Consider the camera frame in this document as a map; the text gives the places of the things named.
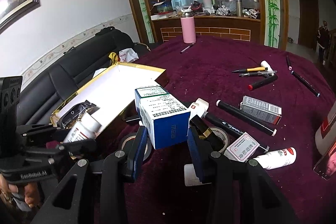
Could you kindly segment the person's left hand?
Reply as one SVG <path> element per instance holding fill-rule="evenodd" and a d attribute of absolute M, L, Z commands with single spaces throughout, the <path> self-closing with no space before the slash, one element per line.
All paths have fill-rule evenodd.
<path fill-rule="evenodd" d="M 17 186 L 7 182 L 1 174 L 1 201 L 9 209 L 31 212 L 41 201 L 37 183 L 30 182 L 25 186 Z"/>

